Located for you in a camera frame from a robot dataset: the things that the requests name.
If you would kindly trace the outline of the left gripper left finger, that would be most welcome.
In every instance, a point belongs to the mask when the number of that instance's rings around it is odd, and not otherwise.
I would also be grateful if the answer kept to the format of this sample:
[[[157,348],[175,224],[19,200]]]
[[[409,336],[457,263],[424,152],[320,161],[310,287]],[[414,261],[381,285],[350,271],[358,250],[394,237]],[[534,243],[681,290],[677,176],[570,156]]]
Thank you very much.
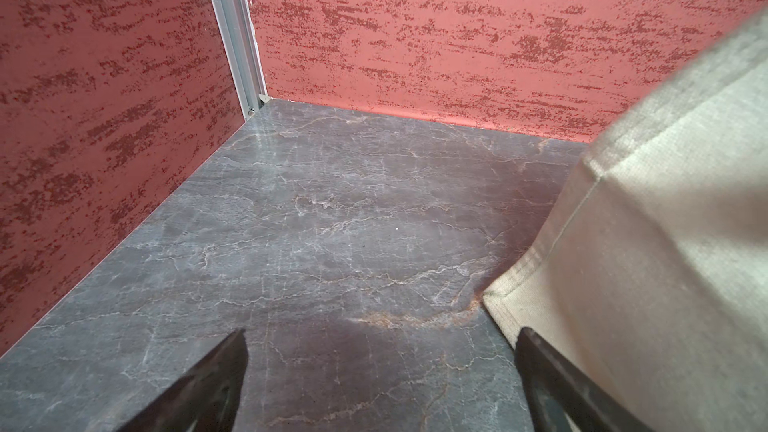
[[[231,431],[249,361],[245,331],[219,342],[122,431]]]

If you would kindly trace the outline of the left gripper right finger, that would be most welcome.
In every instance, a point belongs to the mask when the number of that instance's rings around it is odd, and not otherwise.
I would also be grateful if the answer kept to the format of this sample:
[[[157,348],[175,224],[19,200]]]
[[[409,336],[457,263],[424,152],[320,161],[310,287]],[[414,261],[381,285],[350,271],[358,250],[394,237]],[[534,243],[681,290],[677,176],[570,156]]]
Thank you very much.
[[[514,351],[536,431],[650,429],[534,329],[521,329]]]

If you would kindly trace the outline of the cream canvas tote bag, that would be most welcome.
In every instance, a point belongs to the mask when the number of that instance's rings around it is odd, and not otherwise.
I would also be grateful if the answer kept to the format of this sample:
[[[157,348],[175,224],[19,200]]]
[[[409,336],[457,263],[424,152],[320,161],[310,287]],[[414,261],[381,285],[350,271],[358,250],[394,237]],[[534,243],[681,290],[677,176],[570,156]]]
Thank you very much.
[[[656,431],[767,427],[767,16],[599,135],[483,294]]]

